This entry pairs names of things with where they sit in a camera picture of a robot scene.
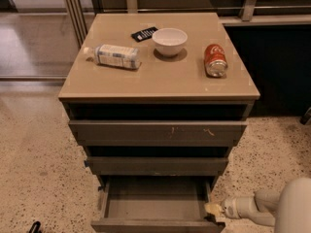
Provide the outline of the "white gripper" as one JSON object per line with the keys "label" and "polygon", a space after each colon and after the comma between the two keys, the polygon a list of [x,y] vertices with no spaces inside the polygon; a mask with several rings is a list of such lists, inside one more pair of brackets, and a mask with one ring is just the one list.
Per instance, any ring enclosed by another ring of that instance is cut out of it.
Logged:
{"label": "white gripper", "polygon": [[208,214],[231,219],[251,218],[259,211],[253,196],[226,198],[221,204],[208,202],[204,208]]}

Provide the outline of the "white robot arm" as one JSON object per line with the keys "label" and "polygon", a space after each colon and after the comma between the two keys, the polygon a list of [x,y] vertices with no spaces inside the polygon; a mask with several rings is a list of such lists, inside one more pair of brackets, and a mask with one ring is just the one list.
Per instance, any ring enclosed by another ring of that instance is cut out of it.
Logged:
{"label": "white robot arm", "polygon": [[246,218],[257,225],[273,227],[274,233],[311,233],[311,179],[292,180],[281,193],[262,189],[252,196],[209,202],[205,211],[230,219]]}

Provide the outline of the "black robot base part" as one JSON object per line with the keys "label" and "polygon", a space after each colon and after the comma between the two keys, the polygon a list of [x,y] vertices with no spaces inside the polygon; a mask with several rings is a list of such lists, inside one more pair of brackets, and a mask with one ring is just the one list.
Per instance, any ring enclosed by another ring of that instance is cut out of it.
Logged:
{"label": "black robot base part", "polygon": [[305,125],[311,119],[311,107],[305,112],[305,114],[300,118],[300,123]]}

